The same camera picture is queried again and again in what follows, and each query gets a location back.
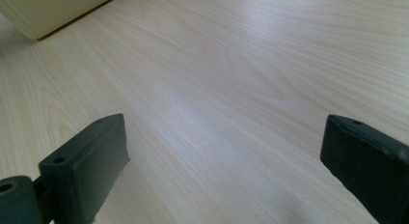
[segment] wooden table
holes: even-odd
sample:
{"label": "wooden table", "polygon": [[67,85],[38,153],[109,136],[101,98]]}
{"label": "wooden table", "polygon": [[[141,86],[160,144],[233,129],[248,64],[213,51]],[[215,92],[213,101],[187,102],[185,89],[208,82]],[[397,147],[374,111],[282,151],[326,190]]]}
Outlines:
{"label": "wooden table", "polygon": [[329,114],[409,144],[409,0],[114,0],[41,41],[0,17],[0,177],[124,113],[96,223],[376,223],[321,164]]}

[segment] wood grain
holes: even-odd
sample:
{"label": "wood grain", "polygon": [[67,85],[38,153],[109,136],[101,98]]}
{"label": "wood grain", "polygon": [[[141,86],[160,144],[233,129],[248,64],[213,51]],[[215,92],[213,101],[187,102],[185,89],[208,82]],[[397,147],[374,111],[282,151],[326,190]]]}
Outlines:
{"label": "wood grain", "polygon": [[123,112],[96,223],[376,223],[320,163],[326,117],[409,144],[409,0],[115,0],[41,41],[0,17],[0,173]]}

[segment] black object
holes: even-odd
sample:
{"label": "black object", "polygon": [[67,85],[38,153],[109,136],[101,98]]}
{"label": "black object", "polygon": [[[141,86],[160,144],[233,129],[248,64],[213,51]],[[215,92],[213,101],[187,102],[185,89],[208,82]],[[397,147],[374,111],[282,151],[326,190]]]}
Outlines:
{"label": "black object", "polygon": [[321,161],[379,223],[409,223],[409,147],[361,122],[330,115]]}
{"label": "black object", "polygon": [[40,162],[0,181],[1,224],[90,224],[129,161],[123,114],[97,120]]}

